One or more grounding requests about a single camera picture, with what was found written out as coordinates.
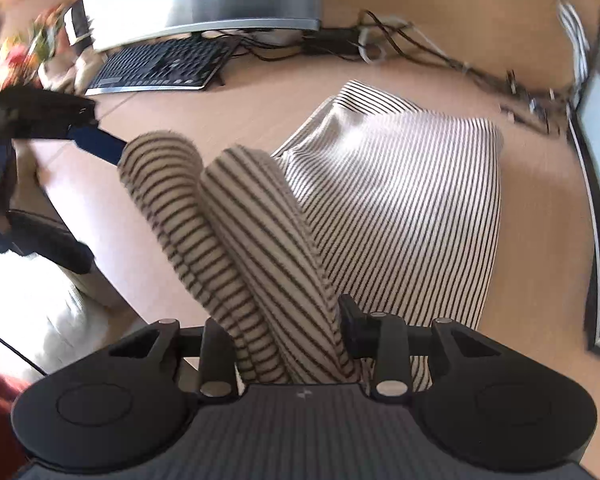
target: keyboard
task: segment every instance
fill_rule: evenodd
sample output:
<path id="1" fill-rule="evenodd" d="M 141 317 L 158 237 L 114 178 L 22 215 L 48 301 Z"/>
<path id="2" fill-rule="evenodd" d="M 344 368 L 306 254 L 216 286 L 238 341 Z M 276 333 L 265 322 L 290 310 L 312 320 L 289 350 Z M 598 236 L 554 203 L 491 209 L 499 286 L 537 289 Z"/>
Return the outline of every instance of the keyboard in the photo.
<path id="1" fill-rule="evenodd" d="M 139 90 L 202 90 L 231 58 L 239 38 L 182 40 L 128 46 L 107 59 L 87 95 Z"/>

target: power adapter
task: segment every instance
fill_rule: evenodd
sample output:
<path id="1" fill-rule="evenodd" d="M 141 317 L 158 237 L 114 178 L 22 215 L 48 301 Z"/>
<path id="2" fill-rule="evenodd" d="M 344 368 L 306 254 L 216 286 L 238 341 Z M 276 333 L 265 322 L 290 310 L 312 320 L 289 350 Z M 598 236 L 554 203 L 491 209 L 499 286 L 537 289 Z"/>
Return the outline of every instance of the power adapter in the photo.
<path id="1" fill-rule="evenodd" d="M 358 51 L 359 30 L 357 27 L 321 28 L 306 32 L 302 37 L 302 53 L 308 56 L 360 57 Z"/>

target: folded striped cloth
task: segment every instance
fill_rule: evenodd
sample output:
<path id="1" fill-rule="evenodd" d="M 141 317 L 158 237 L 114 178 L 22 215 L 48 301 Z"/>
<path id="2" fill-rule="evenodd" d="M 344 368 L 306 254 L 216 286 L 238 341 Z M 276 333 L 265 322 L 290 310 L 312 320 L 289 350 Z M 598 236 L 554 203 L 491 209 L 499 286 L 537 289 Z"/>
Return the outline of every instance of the folded striped cloth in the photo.
<path id="1" fill-rule="evenodd" d="M 358 82 L 273 158 L 243 147 L 209 167 L 154 132 L 118 169 L 190 293 L 234 339 L 249 382 L 365 381 L 337 295 L 412 324 L 477 326 L 500 214 L 500 135 Z M 412 363 L 426 387 L 426 361 Z"/>

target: black keyboard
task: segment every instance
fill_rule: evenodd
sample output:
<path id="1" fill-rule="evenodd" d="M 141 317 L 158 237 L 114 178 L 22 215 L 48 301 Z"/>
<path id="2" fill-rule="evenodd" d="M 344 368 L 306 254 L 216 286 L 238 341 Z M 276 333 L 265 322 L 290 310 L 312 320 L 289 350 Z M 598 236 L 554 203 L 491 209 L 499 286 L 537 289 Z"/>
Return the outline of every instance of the black keyboard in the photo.
<path id="1" fill-rule="evenodd" d="M 230 59 L 238 43 L 238 38 L 192 36 L 128 46 L 107 59 L 86 94 L 202 90 Z"/>

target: grey ribbed surface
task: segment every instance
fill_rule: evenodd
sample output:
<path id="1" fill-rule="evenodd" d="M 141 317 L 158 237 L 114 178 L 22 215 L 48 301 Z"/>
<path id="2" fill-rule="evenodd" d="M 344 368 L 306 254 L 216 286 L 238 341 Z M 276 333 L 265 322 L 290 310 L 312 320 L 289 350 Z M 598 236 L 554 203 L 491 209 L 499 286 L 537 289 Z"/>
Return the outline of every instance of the grey ribbed surface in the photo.
<path id="1" fill-rule="evenodd" d="M 78 478 L 33 466 L 22 480 Z M 592 478 L 575 464 L 527 475 L 461 463 L 422 434 L 411 414 L 367 399 L 355 384 L 252 385 L 229 406 L 204 408 L 164 454 L 91 480 Z"/>

